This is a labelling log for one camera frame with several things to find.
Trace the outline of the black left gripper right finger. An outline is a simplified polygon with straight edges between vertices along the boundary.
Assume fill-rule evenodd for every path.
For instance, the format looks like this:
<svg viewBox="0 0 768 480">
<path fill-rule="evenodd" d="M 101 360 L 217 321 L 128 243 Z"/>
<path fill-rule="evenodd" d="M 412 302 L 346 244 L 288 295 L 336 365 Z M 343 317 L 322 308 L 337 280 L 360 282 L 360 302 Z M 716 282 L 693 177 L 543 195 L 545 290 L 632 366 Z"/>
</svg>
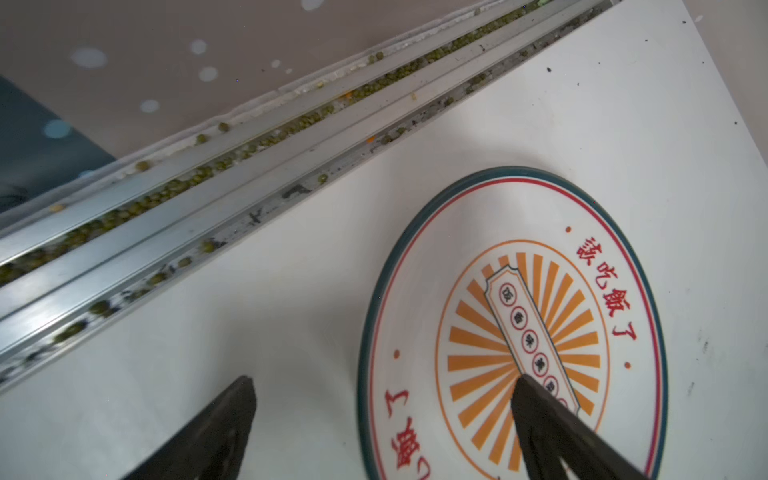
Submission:
<svg viewBox="0 0 768 480">
<path fill-rule="evenodd" d="M 533 377 L 515 384 L 511 413 L 531 479 L 643 479 L 645 475 L 590 430 Z"/>
</svg>

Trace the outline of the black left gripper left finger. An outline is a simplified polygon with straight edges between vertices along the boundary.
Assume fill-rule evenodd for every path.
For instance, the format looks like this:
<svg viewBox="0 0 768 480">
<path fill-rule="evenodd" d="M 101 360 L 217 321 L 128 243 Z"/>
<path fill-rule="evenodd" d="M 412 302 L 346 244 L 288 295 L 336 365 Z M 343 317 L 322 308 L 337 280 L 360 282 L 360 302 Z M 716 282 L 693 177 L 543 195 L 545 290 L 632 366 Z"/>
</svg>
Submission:
<svg viewBox="0 0 768 480">
<path fill-rule="evenodd" d="M 225 388 L 128 479 L 236 479 L 257 409 L 253 379 Z"/>
</svg>

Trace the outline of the orange sunburst plate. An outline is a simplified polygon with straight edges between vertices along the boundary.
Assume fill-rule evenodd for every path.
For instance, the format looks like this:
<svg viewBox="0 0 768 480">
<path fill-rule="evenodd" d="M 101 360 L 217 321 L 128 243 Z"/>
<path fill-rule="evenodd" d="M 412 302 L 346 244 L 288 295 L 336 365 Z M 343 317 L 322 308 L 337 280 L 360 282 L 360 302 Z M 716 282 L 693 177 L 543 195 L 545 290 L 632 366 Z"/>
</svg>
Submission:
<svg viewBox="0 0 768 480">
<path fill-rule="evenodd" d="M 434 197 L 376 283 L 357 380 L 367 475 L 525 478 L 511 407 L 524 375 L 658 476 L 667 362 L 634 249 L 576 185 L 496 167 Z"/>
</svg>

